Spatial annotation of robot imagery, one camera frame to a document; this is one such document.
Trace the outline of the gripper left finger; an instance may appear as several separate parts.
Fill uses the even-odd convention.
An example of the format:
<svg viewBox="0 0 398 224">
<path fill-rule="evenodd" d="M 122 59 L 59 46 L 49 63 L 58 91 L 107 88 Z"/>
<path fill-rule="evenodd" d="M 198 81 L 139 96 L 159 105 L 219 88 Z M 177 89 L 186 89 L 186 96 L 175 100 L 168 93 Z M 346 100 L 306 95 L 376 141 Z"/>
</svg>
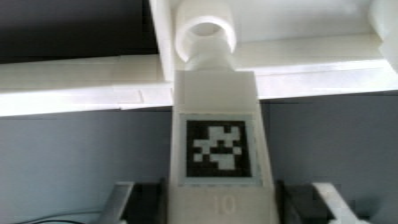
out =
<svg viewBox="0 0 398 224">
<path fill-rule="evenodd" d="M 123 214 L 132 196 L 134 186 L 134 182 L 118 182 L 115 184 L 104 211 L 93 224 L 127 224 Z"/>
</svg>

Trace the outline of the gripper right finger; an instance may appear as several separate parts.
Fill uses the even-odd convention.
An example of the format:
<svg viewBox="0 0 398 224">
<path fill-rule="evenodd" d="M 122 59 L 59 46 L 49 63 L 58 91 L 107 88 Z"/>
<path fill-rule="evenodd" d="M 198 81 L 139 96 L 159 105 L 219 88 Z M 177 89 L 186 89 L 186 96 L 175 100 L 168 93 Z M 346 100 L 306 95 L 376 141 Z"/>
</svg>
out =
<svg viewBox="0 0 398 224">
<path fill-rule="evenodd" d="M 331 183 L 315 183 L 314 186 L 335 215 L 330 224 L 372 224 L 354 214 L 335 185 Z"/>
</svg>

